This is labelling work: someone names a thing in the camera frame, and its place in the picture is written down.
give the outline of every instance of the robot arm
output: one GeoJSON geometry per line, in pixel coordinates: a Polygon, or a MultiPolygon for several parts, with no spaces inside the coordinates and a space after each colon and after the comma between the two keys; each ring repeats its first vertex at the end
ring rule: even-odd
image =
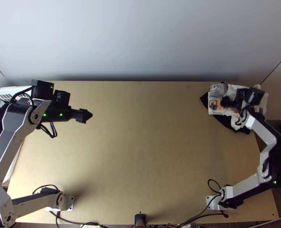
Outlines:
{"type": "MultiPolygon", "coordinates": [[[[252,129],[266,144],[260,153],[257,171],[247,179],[221,189],[220,196],[210,204],[210,210],[236,209],[245,199],[271,188],[281,187],[281,134],[271,127],[263,115],[246,109],[245,126],[252,129]]],[[[207,204],[214,196],[207,196],[207,204]]]]}
{"type": "Polygon", "coordinates": [[[11,199],[1,187],[23,139],[33,132],[41,122],[68,121],[71,118],[86,123],[92,114],[85,109],[74,110],[68,106],[69,93],[56,90],[52,83],[32,82],[32,103],[20,99],[9,102],[3,116],[3,130],[0,134],[0,227],[10,227],[16,218],[47,208],[51,211],[71,211],[74,197],[65,196],[58,189],[42,188],[40,193],[11,199]]]}

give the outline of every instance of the tan tabletop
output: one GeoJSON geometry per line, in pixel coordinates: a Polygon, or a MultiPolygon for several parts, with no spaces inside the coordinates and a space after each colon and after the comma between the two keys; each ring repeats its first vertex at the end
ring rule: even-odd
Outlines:
{"type": "MultiPolygon", "coordinates": [[[[252,175],[259,164],[253,134],[234,133],[208,115],[200,96],[210,82],[54,82],[71,93],[72,108],[88,109],[87,124],[55,123],[58,137],[36,130],[24,141],[8,193],[30,195],[55,184],[75,196],[79,222],[177,224],[196,215],[221,186],[252,175]]],[[[237,210],[197,222],[243,222],[278,218],[271,191],[247,199],[237,210]]],[[[55,223],[44,209],[19,222],[55,223]]]]}

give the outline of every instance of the power cord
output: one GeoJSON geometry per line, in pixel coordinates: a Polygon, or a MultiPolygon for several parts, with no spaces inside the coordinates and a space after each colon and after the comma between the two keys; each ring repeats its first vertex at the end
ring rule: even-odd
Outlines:
{"type": "MultiPolygon", "coordinates": [[[[36,189],[33,191],[32,195],[35,194],[35,192],[36,192],[38,189],[41,189],[41,188],[43,188],[43,187],[48,187],[48,186],[52,186],[52,187],[54,187],[56,190],[59,190],[54,184],[46,184],[46,185],[42,185],[42,186],[36,188],[36,189]]],[[[59,227],[59,224],[58,224],[58,220],[61,220],[61,221],[64,221],[64,222],[67,222],[67,223],[70,223],[70,224],[81,225],[81,228],[82,228],[83,226],[86,226],[86,225],[90,225],[90,226],[99,226],[100,228],[109,228],[109,227],[107,227],[107,226],[100,225],[99,223],[96,223],[96,222],[81,223],[81,222],[73,222],[73,221],[70,221],[70,220],[66,220],[66,219],[60,217],[60,211],[58,211],[56,214],[54,214],[52,211],[50,211],[50,213],[55,216],[55,225],[56,225],[57,228],[60,228],[60,227],[59,227]]]]}
{"type": "Polygon", "coordinates": [[[218,196],[221,195],[221,192],[218,192],[218,191],[214,190],[214,189],[210,186],[210,182],[211,182],[211,181],[213,181],[214,183],[216,183],[217,186],[219,187],[219,189],[221,190],[221,186],[218,184],[218,182],[216,182],[216,181],[213,180],[213,179],[209,179],[208,182],[207,182],[207,183],[208,183],[208,186],[209,186],[210,190],[213,191],[213,192],[215,192],[215,193],[217,193],[217,195],[215,195],[215,196],[209,201],[209,203],[207,204],[207,206],[206,206],[200,213],[198,213],[196,216],[193,216],[192,218],[189,218],[189,219],[186,220],[185,222],[183,222],[183,223],[181,223],[180,225],[178,225],[176,228],[181,228],[181,227],[186,226],[186,225],[190,224],[191,222],[193,222],[193,221],[195,221],[195,220],[197,220],[197,219],[199,219],[199,218],[203,218],[203,217],[207,217],[207,216],[223,215],[225,218],[228,218],[228,217],[229,217],[229,215],[225,214],[224,211],[221,211],[220,213],[212,213],[212,214],[205,214],[205,215],[202,215],[202,214],[208,209],[208,207],[210,206],[211,202],[212,202],[216,197],[218,197],[218,196]]]}
{"type": "Polygon", "coordinates": [[[53,122],[50,122],[50,127],[51,127],[51,130],[52,130],[52,134],[51,132],[47,129],[46,126],[44,126],[43,124],[39,124],[39,127],[41,130],[43,130],[47,135],[49,135],[51,138],[55,138],[57,137],[57,131],[55,129],[55,126],[54,126],[54,123],[53,122]]]}
{"type": "Polygon", "coordinates": [[[14,94],[14,96],[10,99],[10,104],[15,101],[15,98],[16,98],[17,96],[22,95],[22,94],[26,94],[26,95],[29,97],[29,99],[31,100],[31,104],[34,106],[34,101],[32,100],[32,97],[31,97],[29,94],[26,93],[26,92],[28,92],[28,91],[30,91],[30,90],[33,90],[34,87],[35,87],[35,86],[31,86],[31,87],[29,87],[29,88],[27,88],[27,89],[25,89],[25,90],[19,91],[19,92],[17,92],[16,94],[14,94]]]}

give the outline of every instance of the white backdrop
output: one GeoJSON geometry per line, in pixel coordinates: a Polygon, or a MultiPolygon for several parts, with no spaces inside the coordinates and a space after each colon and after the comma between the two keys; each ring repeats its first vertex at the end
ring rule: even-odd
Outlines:
{"type": "Polygon", "coordinates": [[[244,80],[281,60],[281,0],[0,1],[16,79],[244,80]]]}

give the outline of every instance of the wooden table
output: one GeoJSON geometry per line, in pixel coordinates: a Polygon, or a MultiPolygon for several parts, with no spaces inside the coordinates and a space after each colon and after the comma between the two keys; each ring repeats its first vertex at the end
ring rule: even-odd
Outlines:
{"type": "MultiPolygon", "coordinates": [[[[208,115],[200,96],[211,82],[68,82],[72,108],[94,116],[87,124],[56,123],[58,137],[40,130],[24,141],[8,193],[29,195],[55,184],[75,196],[62,217],[101,224],[132,224],[148,215],[150,224],[181,223],[200,212],[213,194],[207,180],[234,185],[259,164],[253,134],[234,133],[208,115]]],[[[278,218],[270,191],[237,210],[205,217],[201,223],[278,218]]],[[[44,209],[19,222],[54,223],[44,209]]]]}

